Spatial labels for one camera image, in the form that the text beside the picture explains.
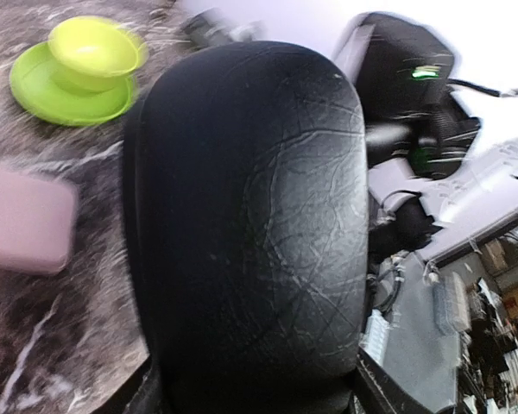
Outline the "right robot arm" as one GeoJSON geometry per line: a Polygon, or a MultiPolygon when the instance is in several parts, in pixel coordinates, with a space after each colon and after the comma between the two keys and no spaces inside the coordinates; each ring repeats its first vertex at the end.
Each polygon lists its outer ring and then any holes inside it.
{"type": "Polygon", "coordinates": [[[444,218],[435,191],[465,173],[480,128],[453,100],[454,53],[430,29],[360,15],[344,74],[280,42],[210,47],[182,65],[189,121],[172,137],[174,206],[201,241],[245,264],[307,256],[379,262],[400,250],[445,264],[518,223],[502,191],[477,224],[444,218]]]}

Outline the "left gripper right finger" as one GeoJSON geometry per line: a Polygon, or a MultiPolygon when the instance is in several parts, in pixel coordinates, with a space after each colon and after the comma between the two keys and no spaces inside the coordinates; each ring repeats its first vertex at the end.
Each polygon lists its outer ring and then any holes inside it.
{"type": "Polygon", "coordinates": [[[351,390],[366,413],[423,412],[423,406],[402,390],[362,348],[358,350],[356,368],[351,374],[351,390]]]}

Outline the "black glasses case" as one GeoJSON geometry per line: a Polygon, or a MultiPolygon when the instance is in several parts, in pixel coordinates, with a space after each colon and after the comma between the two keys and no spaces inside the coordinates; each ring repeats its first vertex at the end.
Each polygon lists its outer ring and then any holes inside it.
{"type": "Polygon", "coordinates": [[[232,43],[127,117],[123,207],[142,330],[174,413],[339,413],[362,325],[358,96],[311,49],[232,43]]]}

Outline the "pink glasses case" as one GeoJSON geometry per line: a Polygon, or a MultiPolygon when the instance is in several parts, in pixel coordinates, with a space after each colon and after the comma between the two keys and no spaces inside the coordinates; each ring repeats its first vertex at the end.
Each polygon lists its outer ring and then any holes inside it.
{"type": "Polygon", "coordinates": [[[71,257],[77,188],[47,175],[0,167],[0,268],[56,274],[71,257]]]}

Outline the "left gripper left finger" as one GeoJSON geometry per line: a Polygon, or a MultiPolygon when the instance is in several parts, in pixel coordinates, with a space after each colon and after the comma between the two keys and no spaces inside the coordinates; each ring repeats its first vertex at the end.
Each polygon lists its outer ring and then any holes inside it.
{"type": "Polygon", "coordinates": [[[98,414],[158,413],[162,401],[161,376],[154,360],[145,360],[129,378],[98,407],[98,414]]]}

